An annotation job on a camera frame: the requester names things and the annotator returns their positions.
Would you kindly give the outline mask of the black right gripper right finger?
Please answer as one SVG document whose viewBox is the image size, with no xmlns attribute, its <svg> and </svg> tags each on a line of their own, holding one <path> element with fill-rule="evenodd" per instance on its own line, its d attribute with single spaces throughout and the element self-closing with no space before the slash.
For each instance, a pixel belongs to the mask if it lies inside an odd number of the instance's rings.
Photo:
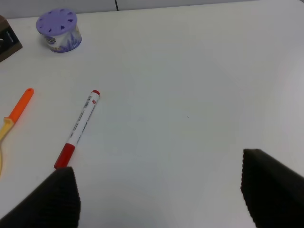
<svg viewBox="0 0 304 228">
<path fill-rule="evenodd" d="M 257 228 L 304 226 L 304 178 L 260 149 L 244 149 L 241 192 Z"/>
</svg>

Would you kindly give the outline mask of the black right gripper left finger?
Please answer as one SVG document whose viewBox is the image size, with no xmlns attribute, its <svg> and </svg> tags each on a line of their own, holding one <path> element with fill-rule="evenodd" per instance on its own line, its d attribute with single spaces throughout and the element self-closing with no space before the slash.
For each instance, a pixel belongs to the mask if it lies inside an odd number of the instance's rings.
<svg viewBox="0 0 304 228">
<path fill-rule="evenodd" d="M 2 228 L 77 228 L 81 200 L 72 167 L 51 173 L 0 219 Z"/>
</svg>

